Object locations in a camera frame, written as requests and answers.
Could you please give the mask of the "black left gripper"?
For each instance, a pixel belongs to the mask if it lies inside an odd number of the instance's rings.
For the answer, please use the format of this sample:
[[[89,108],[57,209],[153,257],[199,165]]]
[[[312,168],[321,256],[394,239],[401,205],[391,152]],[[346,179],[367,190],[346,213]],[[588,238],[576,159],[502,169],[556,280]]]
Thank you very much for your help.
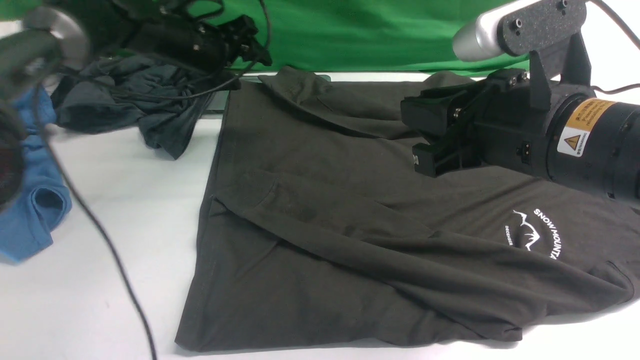
[[[258,42],[258,27],[242,14],[220,31],[174,14],[125,19],[125,49],[193,71],[217,71],[237,59],[272,66],[269,50]]]

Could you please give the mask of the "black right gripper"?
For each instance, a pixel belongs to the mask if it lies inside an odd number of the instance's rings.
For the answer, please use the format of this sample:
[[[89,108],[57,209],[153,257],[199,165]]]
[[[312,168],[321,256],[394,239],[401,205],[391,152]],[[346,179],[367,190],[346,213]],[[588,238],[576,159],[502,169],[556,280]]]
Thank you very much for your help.
[[[412,146],[416,173],[438,178],[484,166],[538,178],[594,178],[595,157],[569,119],[595,92],[562,80],[523,80],[523,71],[499,70],[485,80],[424,89],[400,103],[401,121],[423,135],[451,141]]]

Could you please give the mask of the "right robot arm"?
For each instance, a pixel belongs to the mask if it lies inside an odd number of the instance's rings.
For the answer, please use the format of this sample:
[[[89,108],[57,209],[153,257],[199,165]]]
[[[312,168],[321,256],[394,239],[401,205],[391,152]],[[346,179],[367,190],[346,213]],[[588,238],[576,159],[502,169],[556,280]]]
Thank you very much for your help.
[[[502,69],[405,98],[402,122],[424,139],[414,170],[438,178],[502,167],[638,208],[639,106],[553,81],[549,109],[535,109],[527,75]]]

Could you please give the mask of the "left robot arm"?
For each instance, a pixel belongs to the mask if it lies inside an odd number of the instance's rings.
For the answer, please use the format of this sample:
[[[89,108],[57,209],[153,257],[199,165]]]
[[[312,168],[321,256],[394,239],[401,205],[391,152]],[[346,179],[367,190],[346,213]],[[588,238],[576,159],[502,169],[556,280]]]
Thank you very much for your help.
[[[243,14],[219,25],[210,23],[226,11],[193,16],[192,0],[42,0],[22,18],[23,29],[1,39],[1,210],[11,207],[25,182],[21,143],[27,130],[12,103],[38,90],[47,77],[61,71],[78,75],[95,59],[124,50],[215,78],[237,59],[247,62],[240,73],[211,89],[237,82],[256,64],[273,63],[272,22],[266,3],[265,41],[258,25]]]

